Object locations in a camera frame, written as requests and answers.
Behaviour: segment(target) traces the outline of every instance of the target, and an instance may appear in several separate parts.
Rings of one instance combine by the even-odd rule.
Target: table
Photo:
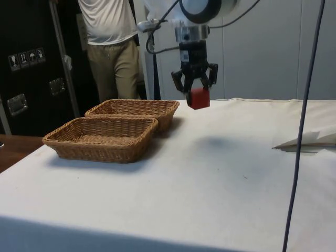
[[[0,174],[0,244],[281,251],[295,155],[272,147],[297,132],[301,105],[233,99],[193,111],[182,101],[171,131],[133,164],[62,160],[43,146]],[[306,128],[335,123],[335,110],[335,101],[310,102]],[[302,155],[288,251],[334,251],[335,161],[326,150]]]
[[[35,136],[0,135],[0,173],[42,146],[42,138]]]

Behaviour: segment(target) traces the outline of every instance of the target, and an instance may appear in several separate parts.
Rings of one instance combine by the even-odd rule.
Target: wicker basket
[[[153,118],[77,118],[43,143],[64,159],[131,163],[145,152],[157,127]]]
[[[167,131],[179,107],[178,101],[108,100],[86,112],[85,116],[149,117],[159,121],[159,132]]]

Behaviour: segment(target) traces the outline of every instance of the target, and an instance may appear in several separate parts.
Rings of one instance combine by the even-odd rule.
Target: white wall
[[[233,20],[254,1],[241,0],[230,15],[211,25]],[[138,11],[143,9],[142,1],[135,2]],[[212,99],[302,98],[319,6],[319,0],[261,0],[238,22],[212,30],[207,40],[208,61],[219,64]],[[336,0],[327,0],[325,8],[311,86],[313,99],[336,99]],[[176,46],[172,27],[164,24],[155,41],[160,48]],[[171,71],[180,68],[179,52],[165,52],[157,58],[161,97],[182,99],[171,79]]]

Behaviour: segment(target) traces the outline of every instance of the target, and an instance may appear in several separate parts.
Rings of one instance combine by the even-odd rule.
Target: black cable
[[[150,54],[160,54],[163,53],[164,51],[171,51],[171,50],[176,50],[179,49],[178,46],[176,47],[172,47],[172,48],[166,48],[160,51],[152,51],[149,48],[149,42],[151,41],[151,39],[153,38],[154,32],[159,28],[159,26],[165,21],[166,16],[168,16],[168,14],[172,11],[172,9],[176,6],[176,4],[179,3],[180,0],[176,0],[173,5],[167,10],[167,12],[162,16],[162,18],[159,20],[159,22],[157,23],[156,27],[153,29],[153,31],[149,34],[147,42],[146,42],[146,50],[147,52],[149,52]]]
[[[288,216],[287,216],[287,223],[286,223],[286,230],[285,230],[285,237],[284,237],[284,241],[283,241],[284,243],[283,243],[282,252],[287,251],[289,227],[290,227],[290,222],[291,222],[291,218],[292,218],[296,188],[297,188],[297,184],[298,184],[303,127],[305,125],[304,121],[305,121],[305,118],[306,118],[307,102],[308,102],[308,96],[309,96],[309,90],[310,90],[310,84],[311,84],[311,77],[312,77],[313,70],[314,70],[316,51],[317,51],[317,45],[318,45],[318,41],[319,41],[320,28],[321,28],[321,22],[322,22],[325,3],[326,3],[326,0],[321,0],[320,13],[319,13],[319,17],[318,17],[318,21],[317,21],[317,25],[316,25],[314,43],[313,43],[313,50],[312,50],[312,55],[311,55],[311,59],[310,59],[309,72],[308,72],[308,78],[307,78],[307,83],[306,83],[306,90],[304,91],[305,96],[303,98],[300,128],[299,128],[299,135],[298,135],[298,147],[297,147],[297,151],[296,151],[294,181],[293,181],[293,187],[292,187],[292,192],[291,192],[291,197],[290,197],[290,203],[289,203],[289,209],[288,209]]]
[[[238,20],[240,20],[242,17],[244,17],[247,13],[250,12],[250,10],[252,10],[254,7],[256,7],[256,5],[260,2],[260,0],[256,0],[256,2],[244,13],[242,13],[239,17],[237,17],[235,20],[225,24],[225,25],[219,25],[219,26],[209,26],[210,29],[217,29],[217,28],[224,28],[226,26],[229,26],[235,22],[237,22]]]

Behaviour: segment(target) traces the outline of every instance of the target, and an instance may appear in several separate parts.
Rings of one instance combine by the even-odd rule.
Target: black cabinet
[[[43,136],[72,111],[49,1],[3,3],[0,95],[12,134]]]
[[[0,134],[1,135],[5,134],[5,130],[4,130],[4,127],[3,127],[2,123],[1,123],[1,120],[0,120]]]

